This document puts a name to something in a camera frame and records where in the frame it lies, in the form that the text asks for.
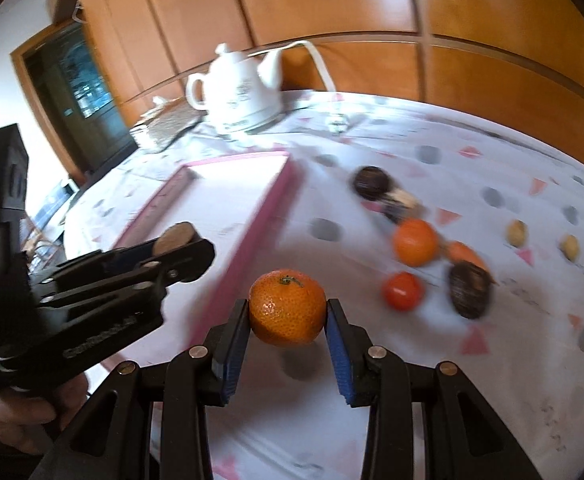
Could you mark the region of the left human hand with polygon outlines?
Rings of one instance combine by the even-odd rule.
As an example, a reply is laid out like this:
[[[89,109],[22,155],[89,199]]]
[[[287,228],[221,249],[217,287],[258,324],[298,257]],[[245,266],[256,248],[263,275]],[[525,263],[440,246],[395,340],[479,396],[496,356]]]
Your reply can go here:
[[[53,422],[63,430],[87,400],[88,378],[82,373],[47,399],[22,396],[11,389],[0,392],[0,443],[38,455],[51,446],[44,426]]]

